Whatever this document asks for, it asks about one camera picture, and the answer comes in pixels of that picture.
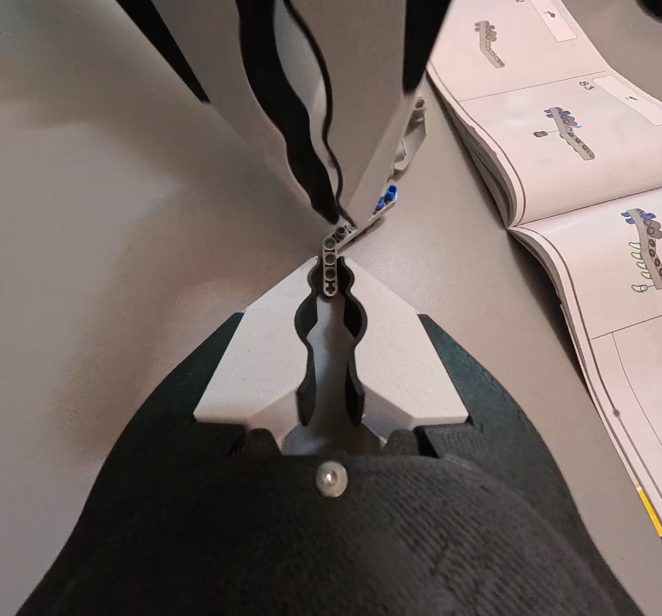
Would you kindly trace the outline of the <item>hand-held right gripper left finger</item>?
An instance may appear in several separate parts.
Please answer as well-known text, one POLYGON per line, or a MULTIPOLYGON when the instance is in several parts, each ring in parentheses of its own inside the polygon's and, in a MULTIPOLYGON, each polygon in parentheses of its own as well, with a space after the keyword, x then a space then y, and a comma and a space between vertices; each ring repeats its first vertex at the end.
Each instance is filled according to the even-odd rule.
POLYGON ((268 430, 278 446, 299 425, 296 390, 308 351, 294 321, 316 266, 310 258, 244 310, 194 410, 197 422, 268 430))

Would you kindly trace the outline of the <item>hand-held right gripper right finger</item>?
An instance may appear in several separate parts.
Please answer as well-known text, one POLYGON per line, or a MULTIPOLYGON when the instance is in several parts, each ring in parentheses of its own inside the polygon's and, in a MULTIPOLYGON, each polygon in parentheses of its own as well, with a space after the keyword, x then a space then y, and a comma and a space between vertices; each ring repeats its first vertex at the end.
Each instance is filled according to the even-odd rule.
POLYGON ((398 430, 467 423, 468 409, 418 312, 344 257, 342 296, 353 339, 345 374, 352 424, 385 444, 398 430))

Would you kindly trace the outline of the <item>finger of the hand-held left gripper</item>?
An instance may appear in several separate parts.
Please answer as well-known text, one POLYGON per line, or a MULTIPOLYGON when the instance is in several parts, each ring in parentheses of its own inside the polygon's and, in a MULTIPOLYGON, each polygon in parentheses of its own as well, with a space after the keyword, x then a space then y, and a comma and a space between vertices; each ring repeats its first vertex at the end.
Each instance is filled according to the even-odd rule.
POLYGON ((365 228, 392 173, 413 95, 402 91, 407 0, 276 0, 288 81, 344 219, 365 228))
POLYGON ((310 115, 277 52, 275 0, 151 0, 212 107, 327 223, 339 220, 310 115))

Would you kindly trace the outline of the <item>grey angled beam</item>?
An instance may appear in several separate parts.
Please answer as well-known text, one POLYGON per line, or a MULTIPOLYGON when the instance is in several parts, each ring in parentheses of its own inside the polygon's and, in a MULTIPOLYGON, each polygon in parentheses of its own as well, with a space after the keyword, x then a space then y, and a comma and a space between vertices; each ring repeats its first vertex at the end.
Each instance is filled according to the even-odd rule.
POLYGON ((365 228, 359 229, 351 223, 343 223, 322 241, 322 294, 325 297, 332 298, 338 293, 338 257, 341 249, 372 227, 385 214, 385 210, 384 207, 374 213, 365 228))

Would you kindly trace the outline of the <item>grey desk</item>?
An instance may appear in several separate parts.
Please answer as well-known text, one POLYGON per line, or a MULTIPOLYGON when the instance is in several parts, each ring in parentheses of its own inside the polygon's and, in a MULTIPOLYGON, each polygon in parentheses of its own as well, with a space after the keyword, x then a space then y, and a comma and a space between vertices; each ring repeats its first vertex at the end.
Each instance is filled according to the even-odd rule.
MULTIPOLYGON (((660 615, 661 541, 553 286, 424 96, 401 198, 350 256, 518 401, 599 551, 660 615)), ((52 566, 138 407, 321 230, 113 0, 1 0, 2 615, 52 566)))

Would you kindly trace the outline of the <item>grey brick model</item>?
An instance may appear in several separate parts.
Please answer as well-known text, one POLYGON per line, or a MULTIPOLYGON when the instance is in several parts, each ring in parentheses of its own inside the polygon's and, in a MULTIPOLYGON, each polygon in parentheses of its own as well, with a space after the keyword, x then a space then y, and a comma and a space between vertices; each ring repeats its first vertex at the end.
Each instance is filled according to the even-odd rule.
POLYGON ((402 107, 391 120, 387 131, 387 156, 391 167, 388 181, 396 181, 408 170, 422 147, 426 136, 426 101, 417 96, 410 99, 412 107, 408 119, 402 107))

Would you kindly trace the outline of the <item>white instruction booklet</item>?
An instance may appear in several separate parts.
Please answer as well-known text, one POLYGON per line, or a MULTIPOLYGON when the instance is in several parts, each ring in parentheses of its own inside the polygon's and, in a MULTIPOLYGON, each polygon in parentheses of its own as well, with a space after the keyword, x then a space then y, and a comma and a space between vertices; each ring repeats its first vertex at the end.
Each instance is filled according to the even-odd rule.
POLYGON ((661 102, 562 0, 452 0, 427 74, 561 303, 584 380, 661 534, 661 102))

